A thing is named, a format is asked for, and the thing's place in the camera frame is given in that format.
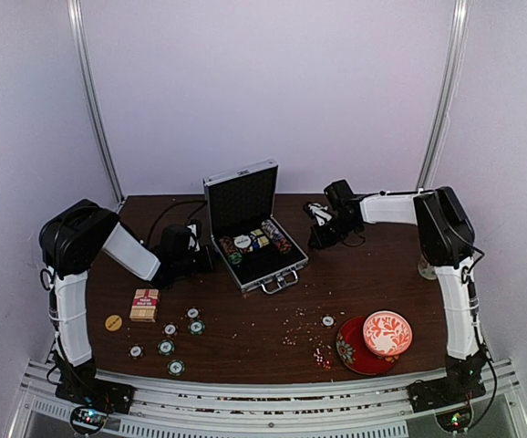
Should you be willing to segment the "yellow big blind button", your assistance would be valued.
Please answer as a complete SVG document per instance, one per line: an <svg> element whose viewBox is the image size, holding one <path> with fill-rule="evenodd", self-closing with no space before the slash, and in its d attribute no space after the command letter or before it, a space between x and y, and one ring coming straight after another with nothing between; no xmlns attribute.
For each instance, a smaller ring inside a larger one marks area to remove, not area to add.
<svg viewBox="0 0 527 438"><path fill-rule="evenodd" d="M120 315L110 315L105 319L104 327L109 332L116 332L121 329L123 324L122 317Z"/></svg>

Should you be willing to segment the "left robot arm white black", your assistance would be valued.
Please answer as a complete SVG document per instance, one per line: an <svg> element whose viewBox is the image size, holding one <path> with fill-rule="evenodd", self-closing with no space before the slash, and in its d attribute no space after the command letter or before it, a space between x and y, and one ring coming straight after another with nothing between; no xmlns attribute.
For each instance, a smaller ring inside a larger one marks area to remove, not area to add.
<svg viewBox="0 0 527 438"><path fill-rule="evenodd" d="M97 403L103 387L88 339L87 287L91 267L106 254L138 279L162 290L184 276L212 270L212 249L200 242L201 226L169 225L154 247L141 242L119 215L83 199L49 220L38 243L49 294L62 385L84 405Z"/></svg>

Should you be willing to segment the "aluminium poker case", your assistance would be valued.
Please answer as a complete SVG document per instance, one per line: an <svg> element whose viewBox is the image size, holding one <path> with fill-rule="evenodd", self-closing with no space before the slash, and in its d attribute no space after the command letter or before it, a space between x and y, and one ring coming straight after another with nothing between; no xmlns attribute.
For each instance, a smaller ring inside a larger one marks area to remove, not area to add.
<svg viewBox="0 0 527 438"><path fill-rule="evenodd" d="M277 174L276 161L266 160L203 179L213 247L243 293L294 286L308 263L274 218Z"/></svg>

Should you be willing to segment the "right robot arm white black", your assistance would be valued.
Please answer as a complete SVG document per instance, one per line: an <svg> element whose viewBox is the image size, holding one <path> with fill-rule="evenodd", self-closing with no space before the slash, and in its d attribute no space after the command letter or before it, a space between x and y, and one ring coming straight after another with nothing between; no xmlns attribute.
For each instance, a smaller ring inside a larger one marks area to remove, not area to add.
<svg viewBox="0 0 527 438"><path fill-rule="evenodd" d="M433 267L447 323L446 373L439 383L445 402L459 402L481 378L488 362L480 328L474 267L484 256L474 244L470 219L454 190L354 194L345 180L325 188L327 207L307 202L305 213L316 221L308 246L325 249L344 241L367 224L411 224L418 228L423 258Z"/></svg>

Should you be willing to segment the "red playing card box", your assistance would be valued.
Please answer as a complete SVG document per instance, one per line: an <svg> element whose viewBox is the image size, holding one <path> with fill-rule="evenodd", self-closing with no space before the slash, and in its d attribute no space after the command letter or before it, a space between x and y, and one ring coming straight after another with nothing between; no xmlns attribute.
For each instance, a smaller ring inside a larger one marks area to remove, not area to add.
<svg viewBox="0 0 527 438"><path fill-rule="evenodd" d="M134 322L155 322L159 303L158 289L137 289L132 299L129 319Z"/></svg>

